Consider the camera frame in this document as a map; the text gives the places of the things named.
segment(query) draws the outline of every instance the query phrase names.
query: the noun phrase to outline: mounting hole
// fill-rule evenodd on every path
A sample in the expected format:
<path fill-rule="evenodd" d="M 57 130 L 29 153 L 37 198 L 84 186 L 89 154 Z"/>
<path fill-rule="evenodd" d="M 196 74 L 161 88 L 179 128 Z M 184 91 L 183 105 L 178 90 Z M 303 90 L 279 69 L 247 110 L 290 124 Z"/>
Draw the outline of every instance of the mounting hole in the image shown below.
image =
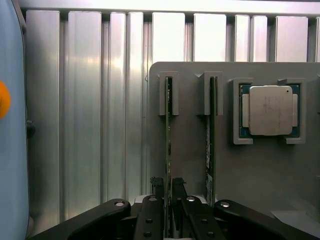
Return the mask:
<path fill-rule="evenodd" d="M 149 201 L 157 201 L 157 198 L 155 196 L 149 197 Z"/>
<path fill-rule="evenodd" d="M 152 236 L 152 234 L 151 234 L 151 232 L 146 231 L 146 232 L 143 233 L 143 236 L 144 236 L 145 238 L 150 238 L 150 237 Z"/>
<path fill-rule="evenodd" d="M 123 201 L 117 201 L 114 205 L 116 205 L 117 207 L 122 207 L 123 205 L 125 205 L 125 203 Z"/>
<path fill-rule="evenodd" d="M 206 233 L 206 235 L 209 237 L 209 238 L 213 238 L 215 236 L 215 234 L 212 232 L 212 231 L 208 231 Z"/>

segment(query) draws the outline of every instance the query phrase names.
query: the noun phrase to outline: corrugated metal surface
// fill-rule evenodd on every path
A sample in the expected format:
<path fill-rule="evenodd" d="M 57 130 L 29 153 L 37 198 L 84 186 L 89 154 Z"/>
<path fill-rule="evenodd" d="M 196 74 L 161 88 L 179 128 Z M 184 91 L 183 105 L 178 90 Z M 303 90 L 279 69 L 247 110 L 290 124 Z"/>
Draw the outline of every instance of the corrugated metal surface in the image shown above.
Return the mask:
<path fill-rule="evenodd" d="M 308 20 L 314 41 L 308 46 Z M 158 61 L 320 60 L 319 18 L 28 10 L 33 234 L 150 192 L 148 70 Z"/>

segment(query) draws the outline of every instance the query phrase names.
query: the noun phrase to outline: orange circle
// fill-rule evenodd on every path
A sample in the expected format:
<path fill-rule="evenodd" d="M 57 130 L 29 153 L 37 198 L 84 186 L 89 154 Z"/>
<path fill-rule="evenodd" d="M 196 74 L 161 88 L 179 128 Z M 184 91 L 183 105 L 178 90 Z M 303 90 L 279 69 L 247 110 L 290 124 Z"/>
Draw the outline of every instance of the orange circle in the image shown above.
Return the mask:
<path fill-rule="evenodd" d="M 0 81 L 0 119 L 2 119 L 10 107 L 10 93 L 6 85 Z"/>

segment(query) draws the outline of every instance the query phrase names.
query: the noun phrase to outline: metal bolt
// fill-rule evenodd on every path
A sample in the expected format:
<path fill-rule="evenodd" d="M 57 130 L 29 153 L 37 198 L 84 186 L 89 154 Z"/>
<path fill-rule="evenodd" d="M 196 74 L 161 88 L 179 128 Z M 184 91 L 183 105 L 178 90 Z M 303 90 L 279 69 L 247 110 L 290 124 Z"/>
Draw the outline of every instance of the metal bolt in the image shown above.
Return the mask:
<path fill-rule="evenodd" d="M 196 199 L 193 196 L 188 196 L 186 198 L 189 202 L 194 202 Z"/>
<path fill-rule="evenodd" d="M 157 198 L 156 198 L 155 196 L 151 196 L 151 197 L 149 198 L 149 201 L 157 201 Z"/>
<path fill-rule="evenodd" d="M 116 202 L 115 203 L 115 205 L 117 206 L 117 207 L 122 207 L 123 205 L 125 205 L 122 201 L 118 201 L 118 202 Z"/>
<path fill-rule="evenodd" d="M 230 207 L 230 204 L 229 204 L 228 202 L 225 202 L 225 201 L 221 202 L 220 205 L 221 205 L 222 207 L 224 207 L 224 208 Z"/>

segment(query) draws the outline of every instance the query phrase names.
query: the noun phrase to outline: metal rail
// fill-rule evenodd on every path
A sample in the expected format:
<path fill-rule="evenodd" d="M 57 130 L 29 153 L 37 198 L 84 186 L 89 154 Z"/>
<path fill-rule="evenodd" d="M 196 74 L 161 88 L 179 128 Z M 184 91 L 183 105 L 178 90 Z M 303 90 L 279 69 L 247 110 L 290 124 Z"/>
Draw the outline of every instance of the metal rail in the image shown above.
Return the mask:
<path fill-rule="evenodd" d="M 175 13 L 221 13 L 227 15 L 267 16 L 320 16 L 320 2 L 284 2 L 250 0 L 197 0 L 197 1 L 150 1 L 150 0 L 19 0 L 23 10 L 57 10 L 110 12 L 175 12 Z"/>

